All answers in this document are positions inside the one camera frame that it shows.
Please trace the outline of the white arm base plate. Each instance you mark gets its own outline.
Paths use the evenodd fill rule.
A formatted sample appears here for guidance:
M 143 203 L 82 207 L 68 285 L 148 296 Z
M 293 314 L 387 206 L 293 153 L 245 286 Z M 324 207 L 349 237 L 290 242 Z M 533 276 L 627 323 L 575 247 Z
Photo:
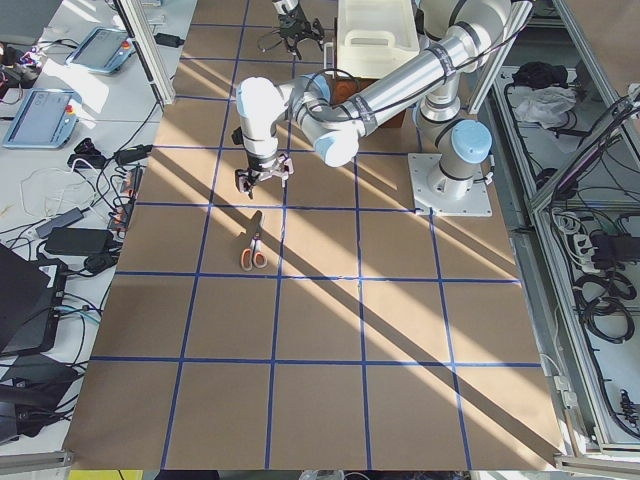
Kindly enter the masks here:
M 417 215 L 491 217 L 492 207 L 484 175 L 476 165 L 472 176 L 454 180 L 440 165 L 441 154 L 411 153 L 408 167 Z

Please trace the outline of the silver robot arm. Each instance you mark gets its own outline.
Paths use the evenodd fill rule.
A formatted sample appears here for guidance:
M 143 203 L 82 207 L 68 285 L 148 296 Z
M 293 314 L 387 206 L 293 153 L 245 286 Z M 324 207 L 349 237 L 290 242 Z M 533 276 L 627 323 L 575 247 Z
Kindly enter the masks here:
M 460 197 L 472 184 L 475 168 L 485 160 L 491 136 L 475 122 L 461 127 L 458 83 L 461 75 L 483 66 L 508 41 L 511 1 L 419 1 L 424 49 L 383 78 L 331 104 L 323 74 L 296 77 L 276 85 L 263 77 L 243 80 L 236 89 L 240 125 L 233 141 L 244 147 L 248 165 L 235 172 L 239 192 L 273 177 L 287 181 L 292 160 L 278 151 L 276 126 L 298 125 L 316 154 L 331 167 L 354 159 L 362 138 L 409 106 L 417 107 L 416 126 L 433 132 L 444 153 L 436 178 L 444 194 Z
M 318 18 L 309 21 L 298 0 L 273 0 L 272 5 L 278 18 L 277 33 L 289 53 L 302 60 L 299 43 L 304 40 L 314 41 L 318 48 L 323 50 L 323 26 Z

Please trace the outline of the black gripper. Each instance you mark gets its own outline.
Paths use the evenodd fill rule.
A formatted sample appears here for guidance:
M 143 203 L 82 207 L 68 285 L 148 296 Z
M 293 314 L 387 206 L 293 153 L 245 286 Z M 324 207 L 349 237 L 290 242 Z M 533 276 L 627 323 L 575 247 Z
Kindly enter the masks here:
M 318 48 L 324 47 L 324 28 L 318 18 L 310 24 L 304 13 L 285 14 L 278 16 L 279 36 L 285 40 L 287 51 L 294 57 L 299 57 L 298 41 L 313 38 Z
M 281 187 L 285 188 L 287 180 L 293 174 L 293 161 L 285 154 L 274 154 L 270 157 L 258 157 L 247 154 L 248 167 L 235 170 L 235 184 L 240 193 L 246 193 L 253 199 L 253 188 L 260 182 L 278 177 Z

